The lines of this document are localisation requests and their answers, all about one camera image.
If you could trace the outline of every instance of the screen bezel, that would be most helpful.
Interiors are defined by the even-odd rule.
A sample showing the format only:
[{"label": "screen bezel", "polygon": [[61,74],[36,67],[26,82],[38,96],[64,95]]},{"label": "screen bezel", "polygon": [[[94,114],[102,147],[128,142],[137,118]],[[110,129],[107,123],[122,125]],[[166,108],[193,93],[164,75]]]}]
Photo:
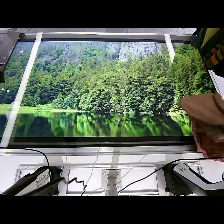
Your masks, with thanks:
[{"label": "screen bezel", "polygon": [[[170,35],[171,43],[190,43],[191,35]],[[18,42],[33,42],[35,34],[27,34]],[[43,33],[45,41],[106,41],[106,42],[157,42],[166,43],[163,34],[77,34]],[[195,144],[193,136],[145,136],[145,137],[11,137],[8,148],[76,148],[76,147],[125,147],[168,146]]]}]

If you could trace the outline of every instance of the water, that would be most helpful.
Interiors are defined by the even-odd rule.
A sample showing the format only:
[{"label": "water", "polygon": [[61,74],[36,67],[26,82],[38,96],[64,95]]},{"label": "water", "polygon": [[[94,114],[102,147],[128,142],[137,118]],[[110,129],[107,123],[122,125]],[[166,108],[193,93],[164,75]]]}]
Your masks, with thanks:
[{"label": "water", "polygon": [[170,116],[149,117],[92,113],[19,114],[15,137],[140,137],[191,135]]}]

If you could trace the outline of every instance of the brown cap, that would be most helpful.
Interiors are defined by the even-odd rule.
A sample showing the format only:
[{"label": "brown cap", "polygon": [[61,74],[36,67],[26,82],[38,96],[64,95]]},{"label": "brown cap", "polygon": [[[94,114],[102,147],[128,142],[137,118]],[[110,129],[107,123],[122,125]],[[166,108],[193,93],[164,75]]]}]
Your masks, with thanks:
[{"label": "brown cap", "polygon": [[199,121],[224,126],[224,100],[218,93],[185,97],[180,99],[179,105]]}]

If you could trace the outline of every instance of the white tape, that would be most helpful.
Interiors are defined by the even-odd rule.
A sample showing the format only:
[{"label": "white tape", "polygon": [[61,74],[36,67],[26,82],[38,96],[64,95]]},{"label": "white tape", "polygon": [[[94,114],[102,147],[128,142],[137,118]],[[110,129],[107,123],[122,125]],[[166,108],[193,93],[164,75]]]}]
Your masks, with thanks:
[{"label": "white tape", "polygon": [[171,42],[171,39],[170,39],[170,35],[169,34],[164,34],[164,36],[165,36],[165,40],[166,40],[166,46],[168,48],[169,55],[170,55],[170,61],[171,61],[171,63],[173,63],[173,59],[174,59],[174,56],[175,56],[175,51],[173,49],[173,45],[172,45],[172,42]]},{"label": "white tape", "polygon": [[5,128],[5,131],[4,131],[3,137],[2,137],[0,147],[6,148],[9,144],[9,140],[11,138],[12,131],[13,131],[13,128],[14,128],[14,125],[16,122],[17,114],[19,112],[20,104],[22,102],[23,95],[25,93],[26,86],[27,86],[27,83],[28,83],[28,80],[30,77],[30,73],[32,71],[34,61],[36,59],[37,51],[38,51],[39,45],[41,43],[41,38],[42,38],[42,33],[37,33],[35,43],[33,45],[32,51],[30,53],[29,61],[27,63],[26,69],[24,71],[22,81],[19,86],[19,90],[17,92],[15,101],[12,106],[11,113],[9,115],[9,119],[8,119],[8,122],[7,122],[7,125]]}]

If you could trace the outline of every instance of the black border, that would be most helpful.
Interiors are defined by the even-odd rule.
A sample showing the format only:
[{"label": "black border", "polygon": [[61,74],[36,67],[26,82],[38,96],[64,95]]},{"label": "black border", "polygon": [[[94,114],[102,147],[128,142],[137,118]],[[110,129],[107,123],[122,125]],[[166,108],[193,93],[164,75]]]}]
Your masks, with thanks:
[{"label": "black border", "polygon": [[[18,42],[33,42],[34,39],[19,39]],[[42,38],[45,41],[103,41],[103,42],[157,42],[163,40],[130,38]],[[190,41],[172,41],[189,44]],[[193,136],[144,136],[144,137],[11,137],[8,148],[76,148],[76,147],[127,147],[127,146],[168,146],[193,145]]]}]

